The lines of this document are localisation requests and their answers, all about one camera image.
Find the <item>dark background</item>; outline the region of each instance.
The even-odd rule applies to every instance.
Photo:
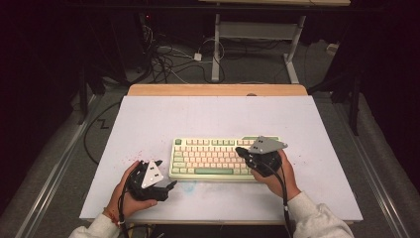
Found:
[[[416,176],[419,154],[416,138],[420,133],[420,36],[416,31],[419,8],[413,5],[414,1],[352,2],[361,8],[382,4],[386,7],[379,15],[308,16],[301,43],[311,44],[320,39],[341,42],[325,80],[346,71],[361,76],[362,93],[376,122],[419,188]],[[121,12],[86,13],[53,0],[2,2],[0,212],[12,199],[44,144],[72,112],[70,101],[78,91],[82,67],[92,90],[101,93],[101,75],[124,81],[125,69],[144,63],[135,16]],[[199,45],[203,37],[214,31],[212,14],[165,12],[151,16],[157,31],[191,45]],[[227,18],[241,16],[232,14]],[[264,19],[281,20],[273,16]],[[339,90],[343,86],[347,87],[339,82],[326,90]]]

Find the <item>person's right hand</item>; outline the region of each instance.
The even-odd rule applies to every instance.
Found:
[[[300,189],[297,187],[293,167],[291,166],[290,161],[287,159],[286,154],[283,150],[279,150],[278,153],[281,156],[281,166],[283,167],[284,171],[285,184],[287,187],[287,200],[290,200],[300,193]],[[281,179],[283,179],[283,172],[281,168],[278,169],[277,173],[280,175]],[[275,175],[264,178],[255,170],[251,170],[251,174],[257,181],[265,183],[274,194],[283,197],[283,189]]]

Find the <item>handheld controller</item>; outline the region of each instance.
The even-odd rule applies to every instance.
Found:
[[[269,177],[281,167],[278,150],[287,148],[287,144],[274,139],[259,136],[249,149],[237,147],[235,150],[245,159],[247,166],[263,177]]]
[[[155,183],[163,179],[158,166],[161,161],[144,163],[139,165],[130,173],[128,177],[128,191],[135,200],[155,199],[165,201],[168,193],[176,185],[177,181],[171,182],[166,187],[156,187]]]

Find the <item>keyboard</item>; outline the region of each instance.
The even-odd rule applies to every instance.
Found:
[[[169,177],[178,180],[256,181],[237,147],[248,149],[257,137],[176,138]]]

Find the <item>hand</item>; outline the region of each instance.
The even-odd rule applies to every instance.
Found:
[[[111,199],[108,203],[108,206],[106,207],[106,210],[108,212],[111,212],[114,217],[118,219],[119,211],[118,211],[118,198],[121,196],[121,193],[124,189],[124,183],[127,180],[127,177],[129,176],[130,172],[136,168],[136,166],[139,164],[139,161],[134,162],[123,174],[123,177],[121,178],[120,183],[117,184],[114,191],[112,192]],[[136,211],[139,210],[145,210],[152,206],[157,205],[158,202],[154,199],[144,200],[144,201],[137,201],[133,199],[133,197],[130,195],[129,192],[126,192],[124,195],[124,207],[123,212],[125,217],[130,217],[133,215]],[[104,211],[104,215],[110,217],[110,214],[108,212]]]
[[[283,150],[279,150],[278,153],[281,156],[281,163],[284,171],[284,177],[285,177],[285,184],[287,187],[287,201],[291,198],[295,197],[300,193],[300,189],[296,185],[296,179],[294,177],[294,171],[293,167],[291,166],[290,161],[287,159],[286,154]],[[280,175],[280,177],[283,179],[283,172],[281,171],[281,168],[278,169],[277,173]],[[276,195],[283,197],[283,190],[281,187],[280,182],[275,177],[275,175],[271,175],[269,177],[263,177],[260,175],[257,171],[251,170],[251,174],[254,176],[254,178],[257,181],[265,183],[268,188]]]

